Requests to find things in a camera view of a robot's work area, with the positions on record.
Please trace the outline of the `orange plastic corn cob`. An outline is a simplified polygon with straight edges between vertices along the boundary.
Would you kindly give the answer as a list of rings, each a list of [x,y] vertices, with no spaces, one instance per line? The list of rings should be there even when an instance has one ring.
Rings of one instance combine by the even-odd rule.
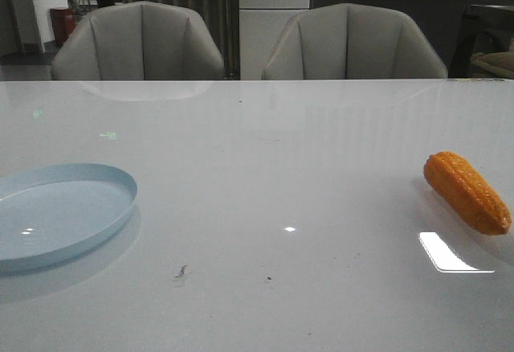
[[[431,154],[423,175],[468,226],[483,235],[508,234],[507,204],[466,158],[450,151]]]

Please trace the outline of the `red trash bin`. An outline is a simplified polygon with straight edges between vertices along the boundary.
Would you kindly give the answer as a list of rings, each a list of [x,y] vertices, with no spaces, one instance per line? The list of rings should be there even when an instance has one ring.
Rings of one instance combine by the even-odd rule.
[[[50,9],[55,43],[62,47],[75,30],[75,19],[72,8],[56,7]]]

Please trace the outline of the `left beige upholstered chair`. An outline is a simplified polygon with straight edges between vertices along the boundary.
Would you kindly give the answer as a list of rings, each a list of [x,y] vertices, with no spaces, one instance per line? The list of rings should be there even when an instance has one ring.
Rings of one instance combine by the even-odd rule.
[[[220,80],[224,62],[201,15],[155,2],[83,17],[51,64],[53,80]]]

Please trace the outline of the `beige upholstered chair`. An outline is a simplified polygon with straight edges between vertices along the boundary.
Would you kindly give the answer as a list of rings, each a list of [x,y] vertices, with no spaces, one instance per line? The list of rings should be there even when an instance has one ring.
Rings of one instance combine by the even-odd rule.
[[[224,62],[201,15],[155,2],[83,17],[51,64],[53,80],[220,80]]]
[[[286,23],[264,80],[445,79],[447,69],[401,11],[353,3],[306,10]]]

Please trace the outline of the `dark side table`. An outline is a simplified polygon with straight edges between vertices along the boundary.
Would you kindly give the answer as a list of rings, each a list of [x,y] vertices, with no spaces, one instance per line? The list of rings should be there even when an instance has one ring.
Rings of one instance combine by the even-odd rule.
[[[471,63],[477,53],[507,52],[513,41],[513,6],[469,5],[463,12],[449,77],[471,77],[479,69]]]

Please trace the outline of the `light blue round plate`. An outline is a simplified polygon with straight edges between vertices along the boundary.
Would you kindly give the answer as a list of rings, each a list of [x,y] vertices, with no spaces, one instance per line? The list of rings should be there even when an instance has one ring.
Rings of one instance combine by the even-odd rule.
[[[88,252],[132,215],[137,183],[113,166],[72,163],[1,179],[1,271],[28,271]]]

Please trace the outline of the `right beige upholstered chair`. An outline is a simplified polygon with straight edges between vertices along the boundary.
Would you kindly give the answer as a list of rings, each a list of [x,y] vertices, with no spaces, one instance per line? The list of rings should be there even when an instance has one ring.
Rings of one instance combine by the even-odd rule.
[[[306,10],[286,23],[264,80],[445,79],[447,69],[401,11],[353,3]]]

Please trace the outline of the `beige cushion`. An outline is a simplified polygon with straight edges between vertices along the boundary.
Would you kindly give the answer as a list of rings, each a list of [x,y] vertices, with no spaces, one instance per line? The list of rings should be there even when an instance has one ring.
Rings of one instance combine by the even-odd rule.
[[[497,77],[513,79],[513,52],[476,53],[470,62]]]

